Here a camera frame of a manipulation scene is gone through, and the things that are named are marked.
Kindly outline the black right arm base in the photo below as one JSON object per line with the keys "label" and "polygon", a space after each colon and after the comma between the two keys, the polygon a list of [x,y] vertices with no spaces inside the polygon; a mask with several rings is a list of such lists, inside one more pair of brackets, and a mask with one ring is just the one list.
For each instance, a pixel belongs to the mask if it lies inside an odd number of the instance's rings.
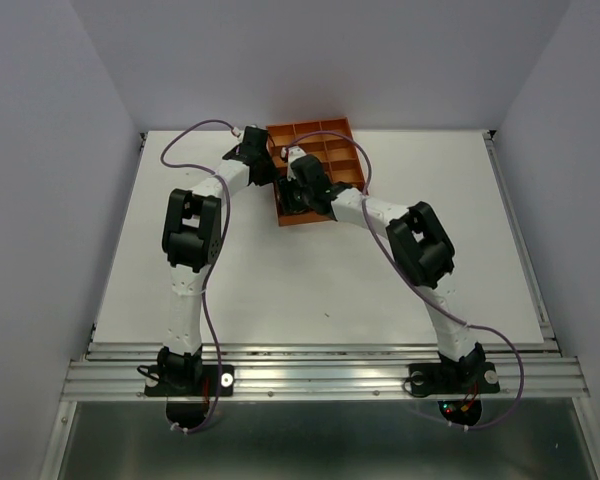
{"label": "black right arm base", "polygon": [[440,396],[438,408],[452,425],[475,427],[482,415],[481,395],[500,392],[495,366],[486,362],[464,379],[454,367],[440,363],[412,363],[402,389],[414,398]]}

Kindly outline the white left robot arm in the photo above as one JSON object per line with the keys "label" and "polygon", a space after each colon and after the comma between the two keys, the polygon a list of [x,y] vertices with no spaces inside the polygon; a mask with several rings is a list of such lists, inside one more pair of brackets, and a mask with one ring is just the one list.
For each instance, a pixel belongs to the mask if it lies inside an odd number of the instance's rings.
{"label": "white left robot arm", "polygon": [[[190,127],[184,134],[193,132]],[[179,134],[163,150],[160,163],[170,169],[194,169],[206,177],[190,189],[169,194],[161,247],[170,267],[170,306],[161,361],[173,362],[168,382],[179,393],[195,392],[203,371],[195,363],[201,356],[201,319],[208,315],[206,290],[209,276],[224,246],[231,217],[231,199],[243,189],[264,186],[278,176],[269,153],[265,129],[230,128],[238,143],[216,167],[171,163],[167,153],[184,138]]]}

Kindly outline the orange compartment tray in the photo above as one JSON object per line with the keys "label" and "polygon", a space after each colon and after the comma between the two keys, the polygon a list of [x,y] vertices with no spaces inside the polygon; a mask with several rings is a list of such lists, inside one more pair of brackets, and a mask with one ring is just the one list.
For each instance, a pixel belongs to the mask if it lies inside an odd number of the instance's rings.
{"label": "orange compartment tray", "polygon": [[280,227],[329,220],[328,217],[318,215],[307,208],[302,209],[299,192],[287,181],[287,163],[281,158],[281,151],[298,137],[301,137],[301,140],[297,146],[319,160],[332,183],[352,184],[359,190],[364,186],[365,175],[356,147],[339,137],[353,137],[346,117],[268,125],[267,130],[270,153],[279,172],[273,188]]}

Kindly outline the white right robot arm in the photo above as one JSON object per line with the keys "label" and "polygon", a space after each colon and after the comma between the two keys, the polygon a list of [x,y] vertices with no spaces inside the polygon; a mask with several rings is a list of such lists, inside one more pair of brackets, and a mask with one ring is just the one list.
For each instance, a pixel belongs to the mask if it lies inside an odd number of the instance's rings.
{"label": "white right robot arm", "polygon": [[433,208],[425,202],[407,207],[375,199],[351,184],[331,182],[319,159],[301,148],[283,153],[287,175],[282,190],[290,205],[364,228],[378,244],[387,240],[389,246],[381,250],[426,306],[443,362],[441,381],[452,390],[471,384],[485,354],[466,323],[453,319],[436,293],[439,281],[453,272],[455,249]]}

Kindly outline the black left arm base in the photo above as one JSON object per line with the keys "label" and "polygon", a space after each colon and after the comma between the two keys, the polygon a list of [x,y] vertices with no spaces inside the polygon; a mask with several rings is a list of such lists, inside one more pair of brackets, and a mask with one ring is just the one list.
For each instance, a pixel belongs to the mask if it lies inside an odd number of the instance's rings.
{"label": "black left arm base", "polygon": [[231,397],[235,368],[223,364],[202,365],[196,380],[161,374],[157,365],[140,365],[136,371],[144,378],[144,395],[166,401],[165,416],[172,431],[185,435],[206,429],[216,412],[219,399]]}

